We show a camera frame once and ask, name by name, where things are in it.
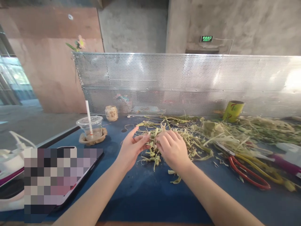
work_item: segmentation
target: yellow cup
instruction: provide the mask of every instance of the yellow cup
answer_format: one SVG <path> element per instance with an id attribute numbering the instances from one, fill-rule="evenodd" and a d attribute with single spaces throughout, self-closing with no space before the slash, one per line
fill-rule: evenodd
<path id="1" fill-rule="evenodd" d="M 236 122 L 239 114 L 241 113 L 245 103 L 241 101 L 230 101 L 225 110 L 223 120 L 227 122 Z"/>

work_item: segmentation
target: clear plastic cup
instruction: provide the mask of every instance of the clear plastic cup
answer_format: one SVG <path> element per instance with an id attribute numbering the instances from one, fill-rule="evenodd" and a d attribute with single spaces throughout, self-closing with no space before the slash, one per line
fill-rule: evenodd
<path id="1" fill-rule="evenodd" d="M 76 124 L 84 131 L 86 139 L 92 140 L 100 138 L 103 135 L 101 128 L 103 118 L 101 116 L 91 116 L 91 125 L 93 131 L 93 137 L 90 135 L 90 127 L 88 117 L 79 119 Z"/>

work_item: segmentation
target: wall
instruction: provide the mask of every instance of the wall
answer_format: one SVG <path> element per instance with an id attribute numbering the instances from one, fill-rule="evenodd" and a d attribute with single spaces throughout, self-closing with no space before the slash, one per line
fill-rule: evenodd
<path id="1" fill-rule="evenodd" d="M 103 7 L 105 52 L 165 52 L 168 0 L 111 0 Z"/>
<path id="2" fill-rule="evenodd" d="M 103 52 L 95 8 L 23 7 L 0 10 L 0 24 L 44 112 L 85 113 L 71 49 L 78 35 L 86 51 Z"/>
<path id="3" fill-rule="evenodd" d="M 229 54 L 231 49 L 231 54 L 301 55 L 300 12 L 300 0 L 192 0 L 186 49 L 219 50 L 221 54 Z M 200 43 L 202 35 L 227 40 L 214 39 L 204 44 Z"/>
<path id="4" fill-rule="evenodd" d="M 1 0 L 6 7 L 54 6 L 102 8 L 102 0 Z"/>
<path id="5" fill-rule="evenodd" d="M 170 0 L 168 6 L 166 53 L 185 53 L 191 0 Z"/>

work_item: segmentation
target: forearm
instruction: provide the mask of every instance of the forearm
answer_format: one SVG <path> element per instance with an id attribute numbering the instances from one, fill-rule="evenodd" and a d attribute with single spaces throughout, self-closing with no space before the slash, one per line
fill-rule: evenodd
<path id="1" fill-rule="evenodd" d="M 53 225 L 95 225 L 125 174 L 115 161 Z"/>
<path id="2" fill-rule="evenodd" d="M 181 169 L 178 174 L 195 194 L 215 225 L 263 225 L 193 163 Z"/>

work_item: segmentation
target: red scissors handle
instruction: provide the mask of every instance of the red scissors handle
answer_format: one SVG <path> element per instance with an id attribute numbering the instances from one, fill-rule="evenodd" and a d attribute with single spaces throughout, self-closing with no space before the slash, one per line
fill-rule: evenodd
<path id="1" fill-rule="evenodd" d="M 243 179 L 247 180 L 248 182 L 250 182 L 251 184 L 255 185 L 256 187 L 262 189 L 262 190 L 270 190 L 271 186 L 268 184 L 268 182 L 266 182 L 263 178 L 261 178 L 260 176 L 258 176 L 256 173 L 252 172 L 251 170 L 249 170 L 248 168 L 246 168 L 244 165 L 242 165 L 239 161 L 236 160 L 236 158 L 231 155 L 229 156 L 229 161 L 230 161 L 230 165 L 232 167 L 232 169 L 235 170 L 235 172 L 237 172 Z M 251 174 L 254 178 L 256 178 L 257 180 L 261 181 L 262 184 L 259 184 L 253 180 L 251 180 L 247 175 L 245 175 L 243 172 L 241 172 L 236 166 L 235 164 L 239 165 L 240 168 L 243 168 L 245 171 L 247 171 L 249 174 Z"/>

